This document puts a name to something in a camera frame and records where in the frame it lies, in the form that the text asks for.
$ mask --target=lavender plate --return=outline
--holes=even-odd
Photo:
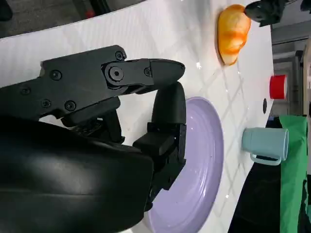
[[[205,223],[218,192],[224,138],[218,114],[201,97],[186,101],[186,165],[169,191],[161,190],[148,212],[154,233],[196,233]]]

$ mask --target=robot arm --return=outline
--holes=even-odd
[[[0,231],[114,233],[143,218],[186,160],[183,64],[119,46],[42,63],[0,88]],[[158,90],[147,133],[121,145],[119,95]],[[60,118],[73,130],[39,122]]]

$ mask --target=white tabletop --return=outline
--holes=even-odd
[[[228,5],[252,0],[147,0],[104,16],[0,40],[0,86],[35,78],[40,62],[110,45],[122,46],[128,59],[166,58],[185,64],[180,79],[186,97],[210,100],[222,121],[225,163],[212,211],[201,233],[228,231],[245,178],[253,162],[241,151],[245,127],[264,127],[271,110],[273,74],[270,27],[252,22],[238,62],[222,67],[216,53],[216,24]],[[121,97],[118,114],[125,143],[146,132],[155,92]],[[267,114],[262,112],[267,98]],[[127,233],[145,233],[143,224]]]

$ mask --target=screw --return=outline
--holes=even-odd
[[[123,60],[124,56],[123,53],[121,51],[117,51],[116,52],[116,59],[117,60]]]
[[[124,74],[119,67],[112,67],[109,71],[109,76],[112,80],[119,82],[123,79]]]
[[[146,76],[151,76],[151,71],[150,71],[149,68],[145,68],[144,69],[144,73],[145,73]]]
[[[66,103],[65,103],[65,108],[68,110],[68,111],[73,111],[76,109],[76,103],[71,101],[71,100],[68,100]]]
[[[20,93],[23,95],[23,96],[26,96],[26,95],[29,95],[31,92],[31,89],[27,86],[24,86],[21,88],[20,90]]]
[[[62,73],[60,71],[56,70],[56,69],[52,70],[50,72],[50,78],[55,80],[55,81],[58,81],[58,80],[60,80],[62,78]]]
[[[42,100],[41,101],[41,107],[42,108],[49,108],[51,106],[51,101],[49,100]]]

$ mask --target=mug handle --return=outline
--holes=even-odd
[[[256,163],[259,164],[265,164],[265,165],[271,165],[271,166],[277,166],[281,163],[282,159],[279,158],[276,161],[272,161],[272,160],[264,160],[264,159],[258,159],[256,158],[253,154],[251,154],[251,160],[253,160]]]

